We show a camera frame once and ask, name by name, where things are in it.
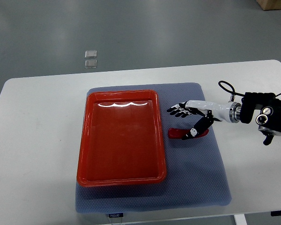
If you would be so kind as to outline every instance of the red object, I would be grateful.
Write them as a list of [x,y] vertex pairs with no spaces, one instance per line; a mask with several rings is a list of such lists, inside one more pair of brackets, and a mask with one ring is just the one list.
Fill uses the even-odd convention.
[[83,187],[158,183],[166,177],[158,95],[94,92],[87,98],[77,181]]
[[[181,139],[183,136],[185,136],[188,132],[190,131],[189,130],[186,130],[186,129],[177,129],[177,128],[170,128],[168,130],[168,137],[170,139]],[[195,138],[198,138],[198,137],[203,137],[205,135],[207,135],[209,132],[209,130],[207,129],[206,131],[204,131],[204,133],[202,133],[201,135],[195,137]]]

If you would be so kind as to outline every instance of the gray floor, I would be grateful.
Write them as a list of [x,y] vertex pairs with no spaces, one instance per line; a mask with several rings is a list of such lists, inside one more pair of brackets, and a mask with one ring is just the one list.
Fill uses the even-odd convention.
[[[85,69],[92,49],[98,67]],[[0,92],[15,77],[269,59],[281,62],[281,10],[255,0],[0,0]],[[269,212],[246,218],[281,225]]]

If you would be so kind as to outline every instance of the robotic hand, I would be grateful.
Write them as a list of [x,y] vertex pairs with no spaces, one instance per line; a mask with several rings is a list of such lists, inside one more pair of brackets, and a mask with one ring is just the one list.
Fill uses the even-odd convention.
[[[224,88],[222,83],[232,88],[232,91]],[[182,118],[188,115],[201,115],[202,118],[190,130],[179,130],[170,128],[169,138],[176,138],[171,135],[173,131],[182,131],[182,140],[202,137],[208,133],[208,128],[214,121],[227,121],[230,123],[250,123],[255,110],[260,110],[256,117],[258,130],[266,136],[264,145],[269,145],[275,135],[281,135],[281,100],[274,93],[251,93],[244,95],[236,93],[233,86],[225,81],[219,81],[219,86],[231,93],[230,101],[227,104],[217,104],[213,102],[189,100],[172,106],[167,112],[170,115]],[[235,95],[242,96],[242,105],[234,102]]]

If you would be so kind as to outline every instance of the cardboard box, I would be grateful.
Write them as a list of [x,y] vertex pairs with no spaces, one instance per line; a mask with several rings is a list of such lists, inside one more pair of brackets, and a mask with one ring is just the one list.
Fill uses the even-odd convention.
[[257,0],[263,10],[281,9],[281,0]]

